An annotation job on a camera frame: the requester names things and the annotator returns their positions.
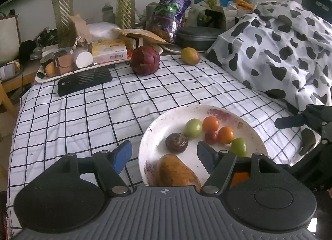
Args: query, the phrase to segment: barcode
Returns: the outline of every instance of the barcode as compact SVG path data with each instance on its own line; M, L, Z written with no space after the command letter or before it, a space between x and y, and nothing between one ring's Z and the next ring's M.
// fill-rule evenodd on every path
M123 57L123 55L110 56L110 59L113 59L113 58L119 58L119 57Z

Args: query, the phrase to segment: gray case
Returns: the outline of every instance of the gray case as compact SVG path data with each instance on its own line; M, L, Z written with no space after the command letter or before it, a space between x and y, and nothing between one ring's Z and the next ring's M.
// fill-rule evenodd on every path
M15 240L314 240L302 228L267 233L239 223L221 201L199 195L193 186L138 186L126 197L111 199L89 224L63 234L24 229Z

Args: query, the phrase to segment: wall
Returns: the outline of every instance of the wall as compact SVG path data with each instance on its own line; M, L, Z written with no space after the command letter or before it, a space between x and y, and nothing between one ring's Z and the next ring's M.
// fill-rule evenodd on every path
M138 13L143 13L146 5L154 1L159 0L136 0ZM79 13L83 19L94 18L98 22L101 20L101 9L106 2L115 7L115 0L74 0L74 12ZM45 27L55 28L51 0L15 0L0 8L0 11L8 13L11 9L15 9L19 15L22 41L35 38Z

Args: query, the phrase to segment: black phone case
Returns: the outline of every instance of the black phone case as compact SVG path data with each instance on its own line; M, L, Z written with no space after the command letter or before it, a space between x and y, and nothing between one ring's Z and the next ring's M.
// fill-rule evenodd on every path
M112 81L108 66L78 72L61 78L58 84L60 97Z

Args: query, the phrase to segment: tablecloth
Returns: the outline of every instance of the tablecloth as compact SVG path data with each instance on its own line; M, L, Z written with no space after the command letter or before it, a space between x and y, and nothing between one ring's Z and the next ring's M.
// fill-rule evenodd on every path
M137 76L128 63L109 70L111 82L67 96L57 94L54 81L36 84L22 97L8 171L7 212L13 234L21 229L13 208L16 194L67 153L90 157L130 140L132 157L120 175L130 188L142 184L140 140L154 119L178 106L212 105L242 117L276 163L289 163L300 148L299 128L278 130L273 124L276 118L289 116L288 111L204 57L189 66L178 55L162 56L159 70L144 77ZM93 175L81 178L95 183Z

